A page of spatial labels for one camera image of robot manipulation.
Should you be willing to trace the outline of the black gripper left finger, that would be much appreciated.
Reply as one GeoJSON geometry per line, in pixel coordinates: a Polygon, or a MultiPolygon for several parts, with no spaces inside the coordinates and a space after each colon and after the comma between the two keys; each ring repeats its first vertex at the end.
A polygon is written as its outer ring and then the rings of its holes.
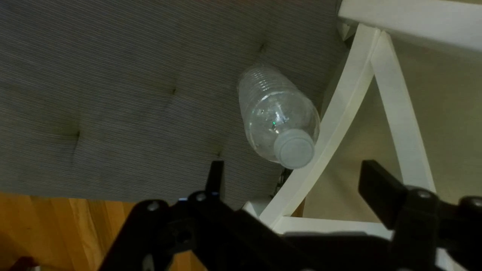
{"type": "Polygon", "coordinates": [[[223,162],[214,162],[206,187],[179,199],[138,202],[99,271],[167,271],[184,252],[208,271],[300,271],[300,252],[245,211],[220,199],[223,162]]]}

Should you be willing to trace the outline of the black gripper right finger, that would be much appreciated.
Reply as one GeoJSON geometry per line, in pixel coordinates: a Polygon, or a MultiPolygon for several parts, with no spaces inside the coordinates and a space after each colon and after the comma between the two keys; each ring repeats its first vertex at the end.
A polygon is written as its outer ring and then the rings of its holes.
{"type": "Polygon", "coordinates": [[[482,198],[456,205],[435,193],[399,183],[375,160],[364,160],[358,193],[393,232],[388,257],[393,271],[441,271],[437,251],[467,271],[482,271],[482,198]]]}

